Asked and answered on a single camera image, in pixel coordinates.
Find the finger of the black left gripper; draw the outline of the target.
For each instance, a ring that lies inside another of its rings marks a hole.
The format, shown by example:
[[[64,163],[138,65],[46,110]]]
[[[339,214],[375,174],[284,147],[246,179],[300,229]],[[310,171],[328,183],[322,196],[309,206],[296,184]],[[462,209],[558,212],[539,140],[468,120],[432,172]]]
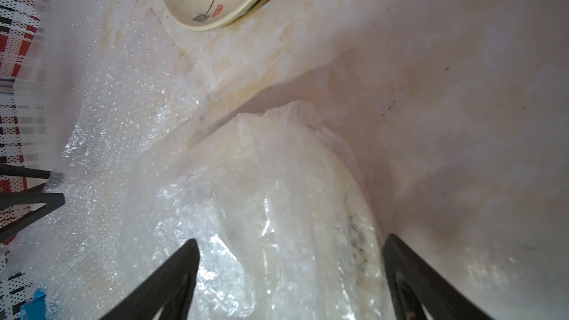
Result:
[[[1,164],[1,175],[46,180],[45,183],[38,185],[37,188],[45,188],[46,186],[49,188],[55,187],[65,180],[63,173],[13,166],[9,164]]]
[[[32,223],[65,205],[65,195],[63,193],[1,193],[1,211],[9,207],[34,204],[38,204],[39,208],[30,210],[25,215],[1,228],[1,243],[10,240],[18,232],[32,225]]]

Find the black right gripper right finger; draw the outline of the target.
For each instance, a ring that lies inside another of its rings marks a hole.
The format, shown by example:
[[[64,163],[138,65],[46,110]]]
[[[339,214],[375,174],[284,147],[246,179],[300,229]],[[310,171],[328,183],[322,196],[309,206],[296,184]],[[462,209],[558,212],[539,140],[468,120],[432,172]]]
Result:
[[[383,246],[388,287],[397,319],[489,319],[400,237]]]

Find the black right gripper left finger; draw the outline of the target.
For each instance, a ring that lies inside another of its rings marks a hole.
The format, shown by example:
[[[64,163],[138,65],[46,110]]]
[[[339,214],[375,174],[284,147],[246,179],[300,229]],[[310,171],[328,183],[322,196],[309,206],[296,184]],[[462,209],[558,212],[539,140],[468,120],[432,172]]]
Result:
[[[194,297],[200,252],[188,240],[103,319],[186,319]]]

